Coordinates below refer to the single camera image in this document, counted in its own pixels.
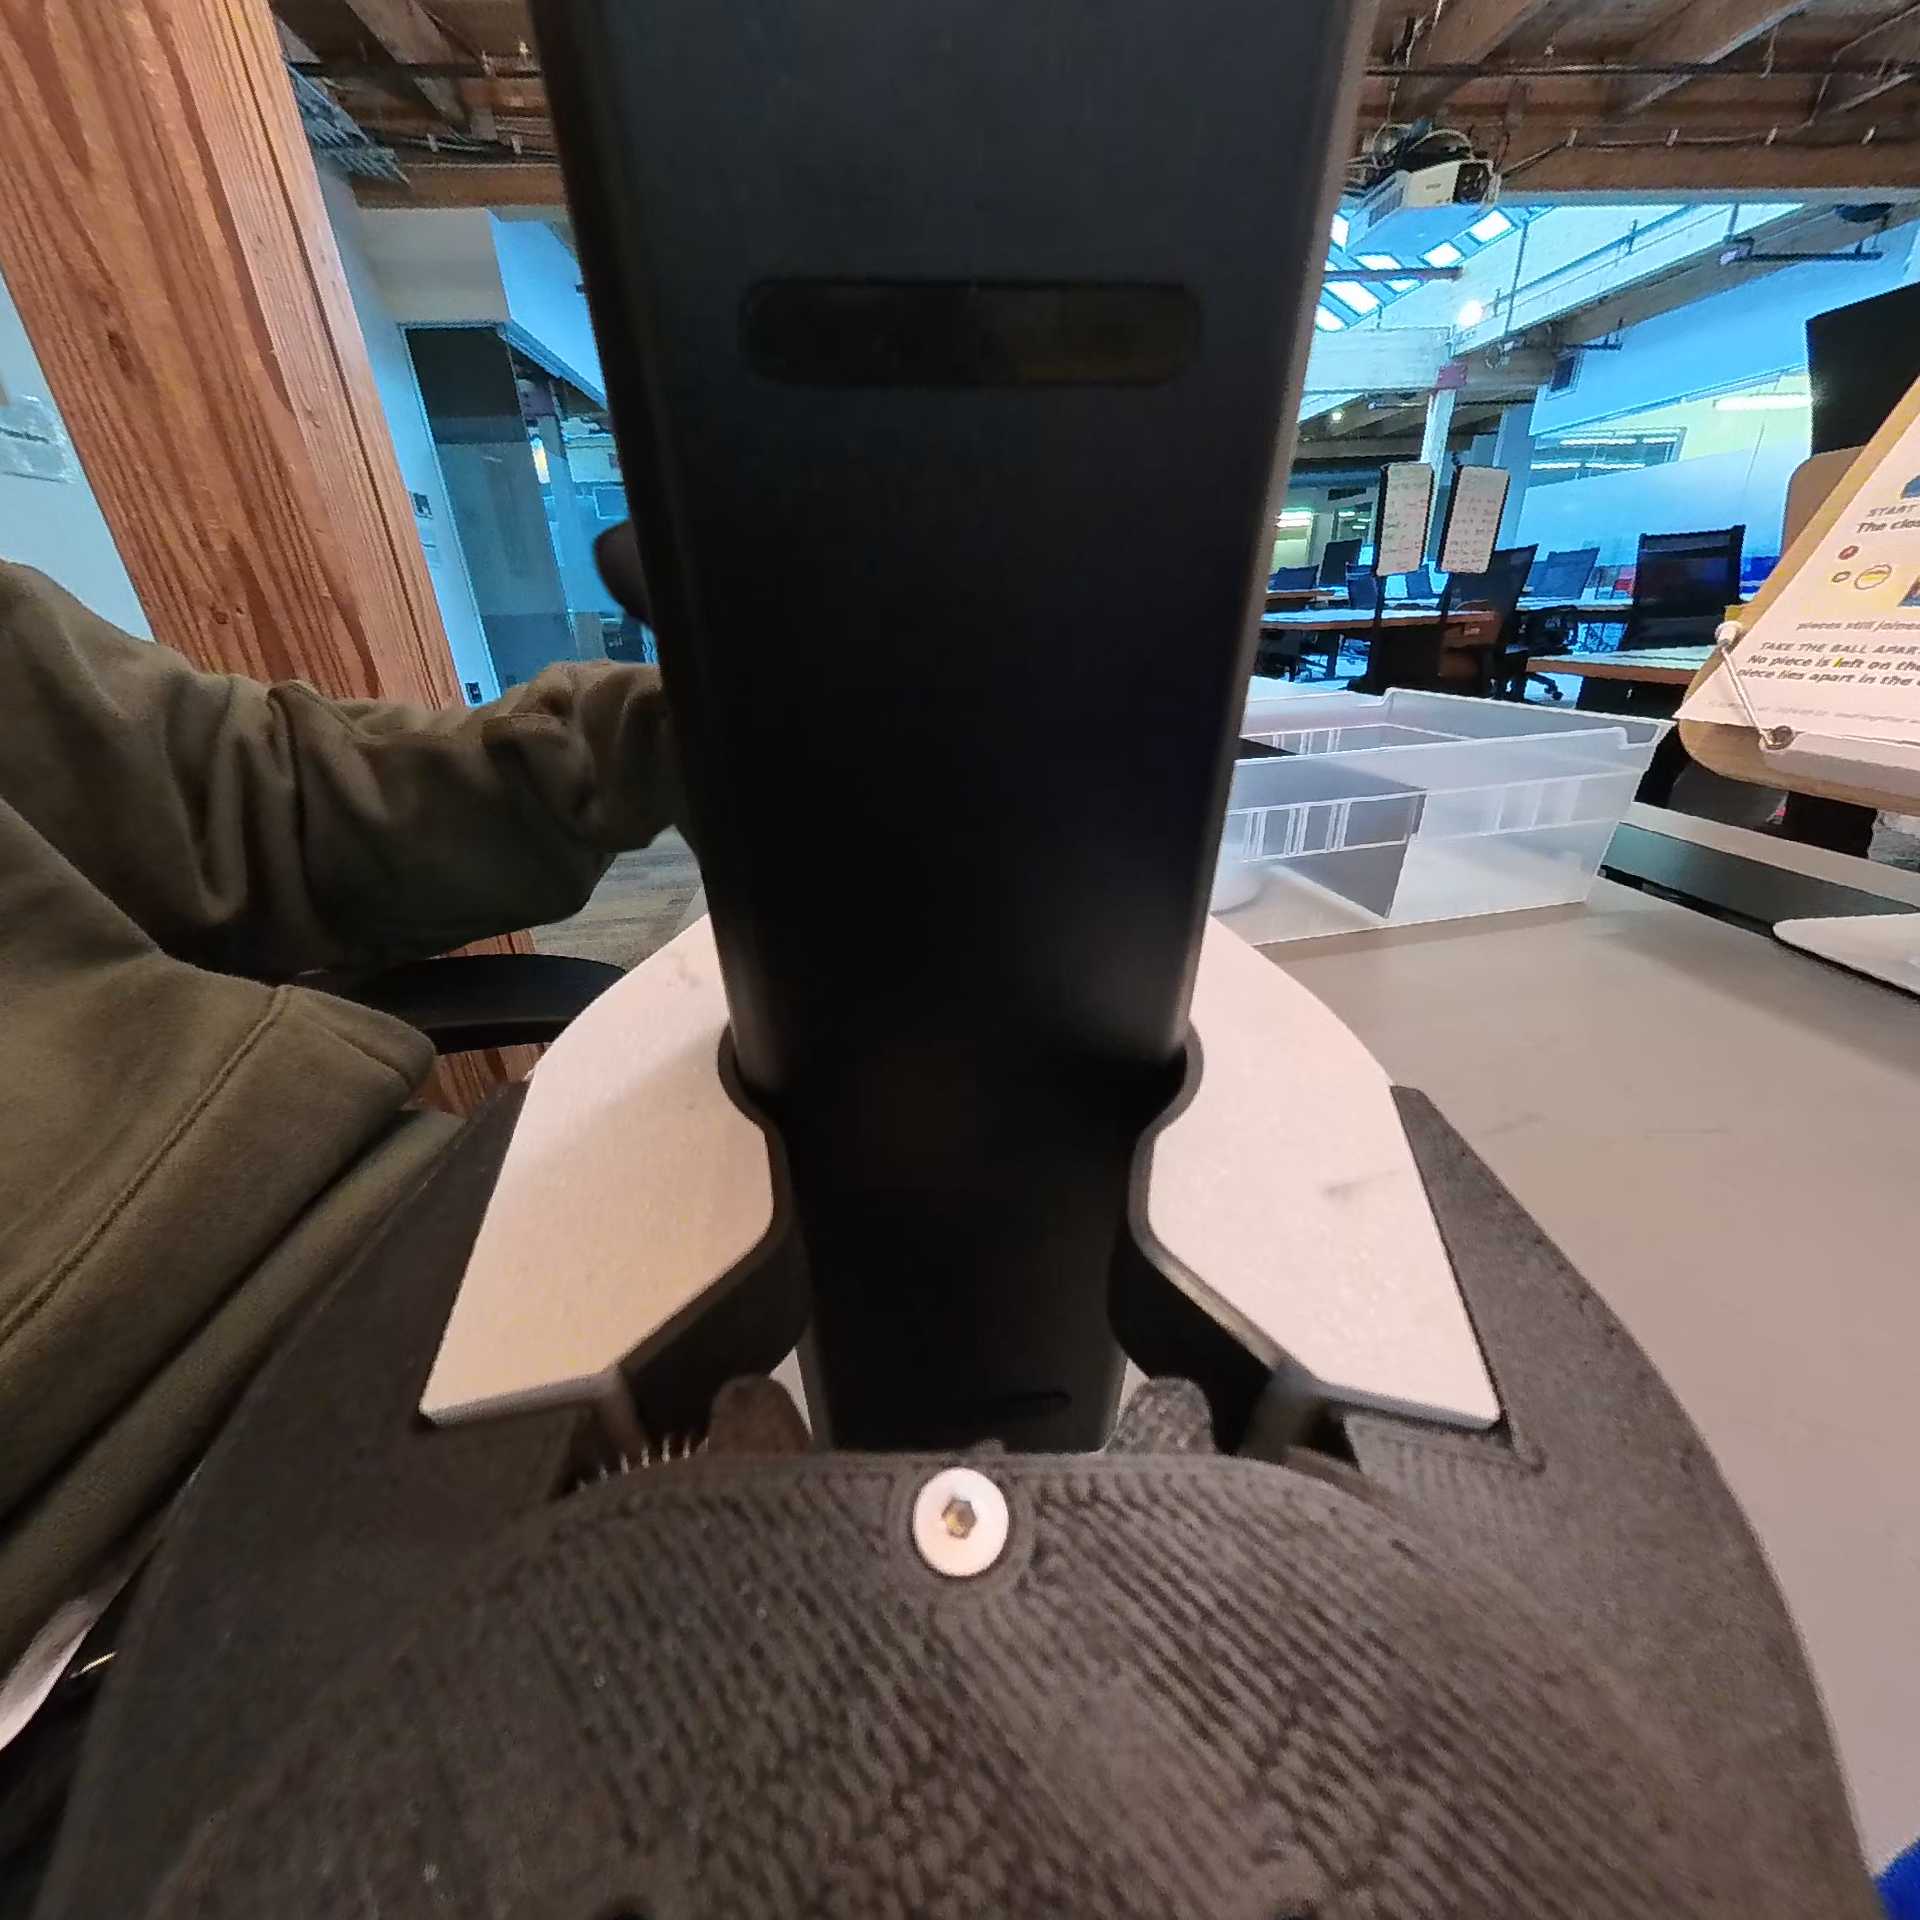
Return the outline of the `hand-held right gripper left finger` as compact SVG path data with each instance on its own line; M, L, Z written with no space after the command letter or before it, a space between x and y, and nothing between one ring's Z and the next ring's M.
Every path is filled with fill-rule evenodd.
M541 1055L421 1413L705 1428L806 1316L784 1149L739 1079L712 921L694 919Z

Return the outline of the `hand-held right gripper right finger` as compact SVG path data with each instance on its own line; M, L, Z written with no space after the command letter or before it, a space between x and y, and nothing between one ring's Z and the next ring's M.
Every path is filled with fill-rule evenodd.
M1221 1452L1334 1452L1350 1418L1472 1438L1503 1418L1397 1085L1217 919L1128 1175L1119 1349L1197 1390Z

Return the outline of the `person's left forearm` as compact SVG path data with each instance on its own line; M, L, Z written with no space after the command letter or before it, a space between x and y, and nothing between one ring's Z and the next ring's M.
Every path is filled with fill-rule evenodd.
M481 707L193 668L1 567L4 919L20 885L278 980L559 923L683 821L660 670L558 663Z

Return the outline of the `grey desk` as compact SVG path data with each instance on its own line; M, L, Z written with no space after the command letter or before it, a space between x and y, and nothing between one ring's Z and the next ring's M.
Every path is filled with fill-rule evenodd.
M1918 1827L1916 998L1599 881L1263 956L1477 1147L1759 1535L1870 1868Z

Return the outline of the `wooden office desk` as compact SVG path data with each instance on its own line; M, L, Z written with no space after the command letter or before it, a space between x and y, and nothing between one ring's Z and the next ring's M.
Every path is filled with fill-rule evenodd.
M1633 685L1689 687L1711 658L1710 644L1638 646L1622 652L1579 652L1533 657L1526 661L1532 679L1619 681Z

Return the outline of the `clear plastic bin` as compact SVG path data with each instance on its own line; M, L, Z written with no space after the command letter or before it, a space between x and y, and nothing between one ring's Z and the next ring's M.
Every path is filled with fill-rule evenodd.
M1661 717L1254 683L1209 913L1254 947L1579 905Z

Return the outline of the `person's green hoodie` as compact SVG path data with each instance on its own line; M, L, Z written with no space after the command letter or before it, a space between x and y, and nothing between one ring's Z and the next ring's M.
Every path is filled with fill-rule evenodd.
M4 1513L36 1499L376 1141L409 1025L155 947L4 807Z

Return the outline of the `wooden pillar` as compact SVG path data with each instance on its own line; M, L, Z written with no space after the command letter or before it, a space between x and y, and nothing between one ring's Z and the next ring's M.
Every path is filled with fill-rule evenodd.
M4 3L4 282L155 641L462 707L268 5Z

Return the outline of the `black office chair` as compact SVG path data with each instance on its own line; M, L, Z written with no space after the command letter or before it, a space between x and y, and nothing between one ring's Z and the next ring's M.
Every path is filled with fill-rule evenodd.
M1535 543L1496 548L1484 571L1451 571L1443 594L1445 693L1480 699L1520 699L1529 652L1520 602L1539 555Z
M1744 525L1641 534L1619 652L1710 644L1739 596Z

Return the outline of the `clipboard with instruction sheet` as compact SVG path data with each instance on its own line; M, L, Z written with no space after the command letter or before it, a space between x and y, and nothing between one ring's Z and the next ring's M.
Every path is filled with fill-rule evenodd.
M1678 725L1745 725L1806 767L1918 773L1918 389L1867 449L1782 585L1773 570L1726 613Z

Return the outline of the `wooden card stand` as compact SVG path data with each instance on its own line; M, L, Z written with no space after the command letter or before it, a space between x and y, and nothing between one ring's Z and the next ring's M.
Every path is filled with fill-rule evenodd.
M1838 509L1835 494L1867 453L1867 445L1835 449L1809 455L1792 470L1785 495L1782 532L1788 534L1782 561L1767 588L1785 582L1788 557L1801 543L1801 534L1822 515ZM1792 799L1830 799L1851 807L1872 807L1916 815L1918 773L1867 765L1863 771L1843 765L1835 759L1820 759L1812 767L1790 764L1792 756L1767 754L1757 734L1745 725L1687 723L1678 725L1687 754L1716 777L1765 787Z

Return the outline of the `ceiling projector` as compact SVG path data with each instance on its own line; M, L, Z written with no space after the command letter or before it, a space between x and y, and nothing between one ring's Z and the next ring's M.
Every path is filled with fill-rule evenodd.
M1415 217L1454 217L1456 207L1488 205L1500 193L1500 171L1475 150L1397 167L1372 181L1349 213L1350 234L1372 234Z

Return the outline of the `black monitor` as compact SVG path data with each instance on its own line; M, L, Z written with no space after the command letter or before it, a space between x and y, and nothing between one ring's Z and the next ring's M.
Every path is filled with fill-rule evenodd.
M1918 380L1918 284L1806 319L1807 451L1870 443Z

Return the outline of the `white flat base plate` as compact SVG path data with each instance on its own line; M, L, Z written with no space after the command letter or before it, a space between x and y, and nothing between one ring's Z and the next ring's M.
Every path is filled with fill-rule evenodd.
M1907 997L1920 994L1918 913L1782 919L1772 938L1853 975L1879 980Z

